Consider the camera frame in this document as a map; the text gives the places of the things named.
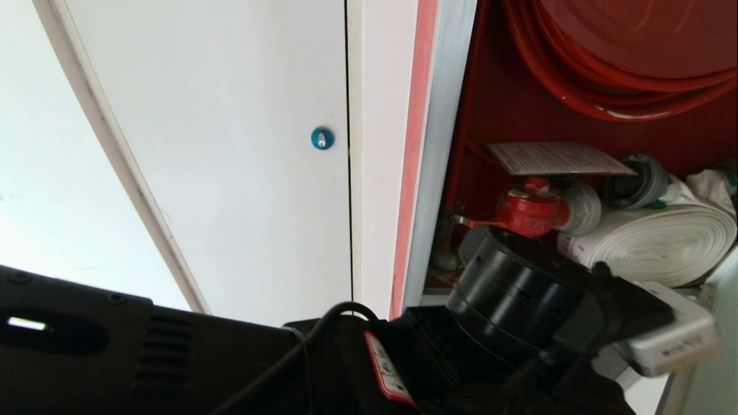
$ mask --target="instruction card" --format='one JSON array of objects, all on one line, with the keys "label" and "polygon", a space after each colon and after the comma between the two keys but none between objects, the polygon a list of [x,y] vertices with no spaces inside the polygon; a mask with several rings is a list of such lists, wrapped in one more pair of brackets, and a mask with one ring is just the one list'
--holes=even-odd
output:
[{"label": "instruction card", "polygon": [[636,172],[584,143],[543,142],[487,144],[500,164],[516,176],[545,174],[624,174]]}]

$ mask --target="screw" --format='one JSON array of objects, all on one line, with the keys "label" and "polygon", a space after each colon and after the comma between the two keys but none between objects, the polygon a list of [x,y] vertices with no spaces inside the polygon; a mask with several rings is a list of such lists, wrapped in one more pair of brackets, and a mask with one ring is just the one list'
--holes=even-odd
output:
[{"label": "screw", "polygon": [[10,282],[14,284],[28,284],[31,282],[31,275],[25,272],[16,271],[8,277]]},{"label": "screw", "polygon": [[328,145],[328,141],[325,139],[325,134],[320,133],[318,134],[318,147],[326,147]]},{"label": "screw", "polygon": [[108,302],[114,306],[119,306],[120,304],[125,303],[125,297],[121,294],[110,294],[107,298]]}]

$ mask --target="white hose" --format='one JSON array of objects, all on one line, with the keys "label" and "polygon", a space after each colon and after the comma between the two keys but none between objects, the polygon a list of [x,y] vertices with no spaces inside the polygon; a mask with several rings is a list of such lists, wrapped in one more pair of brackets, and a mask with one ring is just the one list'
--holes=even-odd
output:
[{"label": "white hose", "polygon": [[559,251],[589,268],[604,261],[629,280],[678,287],[698,279],[732,246],[735,211],[714,171],[672,181],[666,208],[610,211],[592,233],[561,233]]}]

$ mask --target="paper label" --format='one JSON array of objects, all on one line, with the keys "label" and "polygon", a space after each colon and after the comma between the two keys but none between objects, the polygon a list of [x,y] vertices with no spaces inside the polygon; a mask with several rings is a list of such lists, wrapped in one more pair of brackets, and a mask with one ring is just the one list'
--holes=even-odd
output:
[{"label": "paper label", "polygon": [[374,373],[376,374],[379,389],[391,400],[409,403],[415,406],[410,392],[405,388],[405,384],[400,379],[400,375],[395,369],[395,365],[390,360],[387,351],[376,336],[371,332],[364,332],[364,338],[369,348],[369,356],[371,356]]},{"label": "paper label", "polygon": [[584,143],[495,143],[487,144],[486,147],[510,174],[516,176],[635,174],[625,164]]}]

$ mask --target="black equipment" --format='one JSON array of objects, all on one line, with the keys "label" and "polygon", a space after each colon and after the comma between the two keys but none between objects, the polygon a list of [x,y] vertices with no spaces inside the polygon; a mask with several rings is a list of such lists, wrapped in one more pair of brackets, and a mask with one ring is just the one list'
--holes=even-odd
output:
[{"label": "black equipment", "polygon": [[633,414],[589,362],[602,346],[671,323],[669,306],[604,264],[589,273],[504,230],[469,231],[460,255],[466,270],[446,306],[387,322],[342,303],[281,329],[0,267],[0,408]]}]

